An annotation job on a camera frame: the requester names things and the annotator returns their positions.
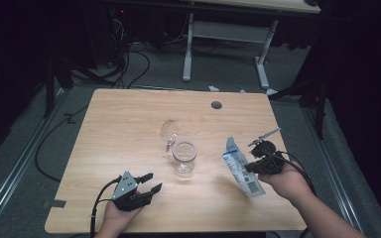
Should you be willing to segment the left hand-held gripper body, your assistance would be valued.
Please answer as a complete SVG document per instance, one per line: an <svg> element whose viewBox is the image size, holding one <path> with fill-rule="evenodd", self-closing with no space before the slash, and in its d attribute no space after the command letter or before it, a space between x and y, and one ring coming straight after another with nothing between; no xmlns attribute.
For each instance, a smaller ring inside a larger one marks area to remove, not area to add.
<svg viewBox="0 0 381 238"><path fill-rule="evenodd" d="M138 192L139 184L134 178L129 171L125 171L113 192L112 201L119 210L132 211L151 203L152 198L142 197L142 193Z"/></svg>

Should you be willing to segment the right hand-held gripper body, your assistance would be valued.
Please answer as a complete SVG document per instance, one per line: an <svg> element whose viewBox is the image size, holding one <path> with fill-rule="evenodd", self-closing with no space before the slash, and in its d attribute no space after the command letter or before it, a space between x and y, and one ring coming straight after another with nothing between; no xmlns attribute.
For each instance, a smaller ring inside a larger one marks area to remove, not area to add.
<svg viewBox="0 0 381 238"><path fill-rule="evenodd" d="M253 146L250 154L256 159L261 173L258 175L276 175L279 174L284 166L284 158L277 151L276 146L267 141L267 138L281 131L280 127L258 137L249 144Z"/></svg>

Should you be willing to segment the metal floor rail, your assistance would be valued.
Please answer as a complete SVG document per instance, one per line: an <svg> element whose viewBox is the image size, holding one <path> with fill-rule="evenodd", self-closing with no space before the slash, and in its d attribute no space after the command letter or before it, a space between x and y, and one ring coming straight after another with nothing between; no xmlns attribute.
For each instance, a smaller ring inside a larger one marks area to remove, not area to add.
<svg viewBox="0 0 381 238"><path fill-rule="evenodd" d="M39 141L68 95L68 89L59 89L55 106L46 116L47 96L40 92L16 120L0 146L0 215L30 165Z"/></svg>
<svg viewBox="0 0 381 238"><path fill-rule="evenodd" d="M315 127L314 115L310 109L306 108L302 108L302 113L304 114L304 117L307 120L311 133L313 134L316 144L318 146L320 158L324 164L324 173L326 174L329 180L332 192L338 203L339 210L341 211L343 217L347 221L349 221L350 223L354 223L354 221L356 220L356 214L353 210L351 200L343 187L343 184L337 174L334 164L331 161L331 157L327 148L325 147L324 141L318 136Z"/></svg>

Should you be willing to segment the person's left hand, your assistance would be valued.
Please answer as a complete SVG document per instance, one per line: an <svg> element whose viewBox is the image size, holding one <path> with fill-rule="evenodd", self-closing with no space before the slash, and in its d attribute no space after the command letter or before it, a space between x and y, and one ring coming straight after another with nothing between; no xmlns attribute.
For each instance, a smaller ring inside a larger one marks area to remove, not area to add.
<svg viewBox="0 0 381 238"><path fill-rule="evenodd" d="M122 211L117 208L113 201L108 201L105 207L102 226L105 229L120 233L129 226L141 210L142 207L132 211Z"/></svg>

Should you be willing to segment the grey tape strip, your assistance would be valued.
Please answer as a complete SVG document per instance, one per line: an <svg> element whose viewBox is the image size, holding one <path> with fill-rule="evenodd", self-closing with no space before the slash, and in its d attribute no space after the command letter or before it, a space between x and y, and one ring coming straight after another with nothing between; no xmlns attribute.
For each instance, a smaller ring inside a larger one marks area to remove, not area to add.
<svg viewBox="0 0 381 238"><path fill-rule="evenodd" d="M51 207L58 207L58 208L64 208L66 204L66 201L64 200L45 200L43 203L43 208L51 208Z"/></svg>

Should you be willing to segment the white and blue pouch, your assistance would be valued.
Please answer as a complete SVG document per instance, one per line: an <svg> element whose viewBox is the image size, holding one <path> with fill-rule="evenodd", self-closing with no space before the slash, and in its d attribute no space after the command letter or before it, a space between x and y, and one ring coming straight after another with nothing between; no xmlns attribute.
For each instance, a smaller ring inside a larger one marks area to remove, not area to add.
<svg viewBox="0 0 381 238"><path fill-rule="evenodd" d="M233 137L227 138L225 152L222 154L222 158L238 186L247 197L258 197L266 193L255 175L245 169L248 161L236 145Z"/></svg>

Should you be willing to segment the black metal stand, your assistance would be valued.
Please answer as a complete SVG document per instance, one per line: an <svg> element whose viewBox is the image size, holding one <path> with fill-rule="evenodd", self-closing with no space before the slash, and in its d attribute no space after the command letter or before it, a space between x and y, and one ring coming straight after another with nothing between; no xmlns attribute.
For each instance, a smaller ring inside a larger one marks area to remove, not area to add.
<svg viewBox="0 0 381 238"><path fill-rule="evenodd" d="M314 108L314 130L323 139L322 124L325 116L327 81L323 78L311 78L295 82L292 86L269 95L270 100L277 100L286 95L300 94L299 105L303 108Z"/></svg>
<svg viewBox="0 0 381 238"><path fill-rule="evenodd" d="M64 58L52 58L46 67L46 110L44 117L48 118L55 108L55 81L62 89L72 89L73 80L68 64Z"/></svg>

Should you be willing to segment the clear glass jar with lid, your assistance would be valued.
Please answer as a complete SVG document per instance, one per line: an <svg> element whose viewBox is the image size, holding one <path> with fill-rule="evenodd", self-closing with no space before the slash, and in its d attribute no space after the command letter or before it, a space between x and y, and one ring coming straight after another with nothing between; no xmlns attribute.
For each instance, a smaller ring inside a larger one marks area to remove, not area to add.
<svg viewBox="0 0 381 238"><path fill-rule="evenodd" d="M177 120L167 120L160 130L166 151L171 152L174 158L175 171L180 174L187 174L194 169L197 150L194 143L181 140L179 134L180 123Z"/></svg>

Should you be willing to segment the white metal frame desk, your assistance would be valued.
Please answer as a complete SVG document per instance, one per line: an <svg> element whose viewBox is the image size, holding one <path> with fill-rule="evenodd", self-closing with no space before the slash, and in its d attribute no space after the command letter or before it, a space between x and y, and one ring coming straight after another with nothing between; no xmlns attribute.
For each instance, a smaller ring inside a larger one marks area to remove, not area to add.
<svg viewBox="0 0 381 238"><path fill-rule="evenodd" d="M267 13L319 14L318 0L190 0L190 5L213 4L215 6L242 7L244 10L265 10ZM254 58L261 87L267 95L277 94L271 88L264 62L274 38L279 20L274 17L267 26L252 24L220 23L217 20L196 20L193 13L188 15L187 51L183 71L183 81L191 80L192 42L194 38L234 41L260 44L260 54Z"/></svg>

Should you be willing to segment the person's right hand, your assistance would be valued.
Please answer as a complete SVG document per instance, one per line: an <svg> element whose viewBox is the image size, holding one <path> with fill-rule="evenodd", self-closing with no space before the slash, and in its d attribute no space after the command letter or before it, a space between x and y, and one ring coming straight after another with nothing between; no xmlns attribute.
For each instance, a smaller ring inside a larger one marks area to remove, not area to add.
<svg viewBox="0 0 381 238"><path fill-rule="evenodd" d="M289 202L297 202L313 195L302 174L290 165L284 165L279 174L259 175L258 180L269 184Z"/></svg>

